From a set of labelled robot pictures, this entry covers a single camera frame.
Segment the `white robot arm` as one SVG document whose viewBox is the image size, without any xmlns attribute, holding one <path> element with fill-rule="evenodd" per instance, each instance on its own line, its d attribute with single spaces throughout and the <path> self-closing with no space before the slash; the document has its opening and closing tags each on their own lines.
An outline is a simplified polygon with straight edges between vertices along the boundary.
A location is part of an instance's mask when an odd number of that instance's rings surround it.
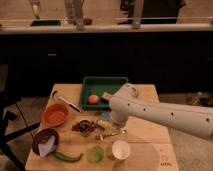
<svg viewBox="0 0 213 171">
<path fill-rule="evenodd" d="M 130 117 L 171 127 L 213 142 L 213 108 L 145 101 L 135 85 L 126 83 L 109 99 L 110 121 L 123 128 Z"/>
</svg>

